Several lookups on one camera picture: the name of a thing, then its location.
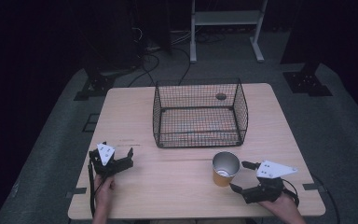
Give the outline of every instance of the metal mesh basket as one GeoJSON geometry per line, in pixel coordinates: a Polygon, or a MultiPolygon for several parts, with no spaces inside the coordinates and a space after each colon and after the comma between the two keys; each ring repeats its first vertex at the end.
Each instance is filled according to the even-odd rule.
{"type": "Polygon", "coordinates": [[[153,105],[158,147],[240,146],[248,126],[241,81],[159,81],[153,105]]]}

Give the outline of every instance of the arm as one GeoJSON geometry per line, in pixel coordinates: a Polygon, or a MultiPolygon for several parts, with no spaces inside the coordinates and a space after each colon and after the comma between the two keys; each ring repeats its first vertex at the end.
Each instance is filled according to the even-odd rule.
{"type": "Polygon", "coordinates": [[[287,224],[305,224],[304,218],[298,212],[292,197],[282,193],[275,202],[259,202],[261,206],[267,208],[273,215],[287,224]]]}
{"type": "Polygon", "coordinates": [[[112,195],[115,188],[114,176],[107,177],[102,184],[102,177],[96,175],[94,179],[94,186],[98,188],[95,192],[95,214],[92,224],[104,224],[109,216],[112,207],[112,195]]]}

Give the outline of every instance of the metal cup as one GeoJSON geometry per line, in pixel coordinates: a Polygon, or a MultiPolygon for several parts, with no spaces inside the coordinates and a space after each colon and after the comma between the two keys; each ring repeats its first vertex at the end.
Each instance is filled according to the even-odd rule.
{"type": "Polygon", "coordinates": [[[228,186],[240,170],[240,160],[231,152],[221,151],[213,157],[213,182],[220,187],[228,186]]]}

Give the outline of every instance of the table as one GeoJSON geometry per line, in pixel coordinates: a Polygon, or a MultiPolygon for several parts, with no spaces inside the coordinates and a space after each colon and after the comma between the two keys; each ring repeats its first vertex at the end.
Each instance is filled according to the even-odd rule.
{"type": "Polygon", "coordinates": [[[263,54],[258,47],[258,37],[263,24],[264,15],[268,0],[263,0],[260,10],[242,11],[196,11],[196,0],[192,1],[191,7],[191,41],[190,41],[190,61],[197,62],[196,51],[196,26],[200,25],[246,25],[255,24],[255,36],[250,37],[251,45],[255,57],[259,63],[264,62],[263,54]]]}
{"type": "MultiPolygon", "coordinates": [[[[304,190],[313,183],[296,140],[269,84],[242,84],[249,110],[249,124],[240,147],[163,149],[156,146],[152,130],[155,88],[110,90],[90,142],[89,150],[106,141],[117,148],[115,158],[127,156],[133,147],[134,166],[116,175],[110,218],[206,218],[268,217],[272,214],[257,203],[246,204],[230,187],[214,184],[212,158],[219,151],[236,154],[240,161],[262,160],[294,166],[298,172],[284,178],[297,189],[303,216],[320,216],[325,207],[317,190],[304,190]]],[[[90,186],[86,156],[69,207],[71,219],[91,219],[90,186]]],[[[255,187],[255,171],[241,168],[233,183],[255,187]]]]}

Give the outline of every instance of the wire basket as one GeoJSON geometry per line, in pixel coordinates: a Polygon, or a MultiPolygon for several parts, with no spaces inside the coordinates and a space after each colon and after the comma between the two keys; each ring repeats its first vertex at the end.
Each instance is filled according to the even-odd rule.
{"type": "Polygon", "coordinates": [[[158,147],[240,146],[247,127],[238,78],[157,82],[153,134],[158,147]]]}

